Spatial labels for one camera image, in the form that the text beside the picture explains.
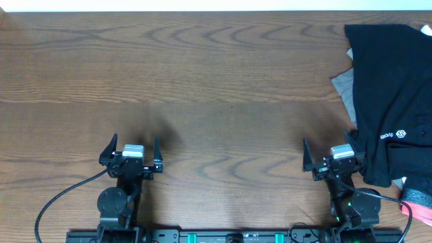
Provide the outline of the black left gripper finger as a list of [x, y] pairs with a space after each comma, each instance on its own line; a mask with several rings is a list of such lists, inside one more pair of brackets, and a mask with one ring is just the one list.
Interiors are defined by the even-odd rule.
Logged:
[[154, 165], [162, 165], [163, 164], [163, 157], [159, 148], [159, 139], [156, 136], [154, 140]]
[[113, 155], [113, 153], [116, 151], [117, 147], [117, 139], [118, 135], [114, 134], [110, 143], [105, 147], [103, 152], [100, 154], [100, 159], [109, 159]]

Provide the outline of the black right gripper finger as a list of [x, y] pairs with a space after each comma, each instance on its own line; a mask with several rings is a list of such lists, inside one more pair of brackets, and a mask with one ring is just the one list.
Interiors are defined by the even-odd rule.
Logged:
[[347, 144], [349, 144], [352, 147], [352, 150], [354, 151], [354, 154], [356, 157], [364, 157], [365, 156], [365, 150], [351, 137], [351, 135], [348, 133], [347, 130], [344, 131], [344, 138]]
[[308, 143], [305, 139], [302, 140], [303, 141], [303, 161], [302, 161], [302, 171], [306, 172], [306, 171], [312, 171], [314, 168], [313, 165], [313, 160], [311, 157], [311, 152], [310, 149], [308, 147]]

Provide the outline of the black polo shirt with logo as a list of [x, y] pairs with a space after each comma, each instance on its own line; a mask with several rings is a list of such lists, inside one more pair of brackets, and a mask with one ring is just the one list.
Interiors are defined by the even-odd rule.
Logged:
[[431, 37], [402, 24], [345, 27], [363, 180], [431, 177]]

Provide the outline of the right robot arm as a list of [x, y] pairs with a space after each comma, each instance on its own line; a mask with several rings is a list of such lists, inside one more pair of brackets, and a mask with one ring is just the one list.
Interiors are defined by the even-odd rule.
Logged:
[[319, 242], [376, 242], [373, 226], [379, 223], [379, 193], [354, 187], [352, 175], [365, 165], [365, 150], [344, 132], [346, 143], [330, 149], [330, 155], [313, 162], [307, 141], [303, 141], [302, 170], [311, 172], [314, 181], [325, 181], [331, 214], [340, 223], [317, 235]]

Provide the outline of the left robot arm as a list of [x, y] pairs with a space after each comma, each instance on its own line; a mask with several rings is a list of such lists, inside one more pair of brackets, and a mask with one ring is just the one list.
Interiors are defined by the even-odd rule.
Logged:
[[142, 183], [152, 180], [155, 173], [163, 171], [163, 157], [159, 139], [154, 139], [152, 165], [144, 164], [144, 147], [127, 144], [117, 151], [117, 134], [99, 156], [110, 178], [117, 184], [102, 191], [97, 200], [100, 224], [97, 228], [98, 242], [152, 242], [152, 233], [138, 225], [138, 211]]

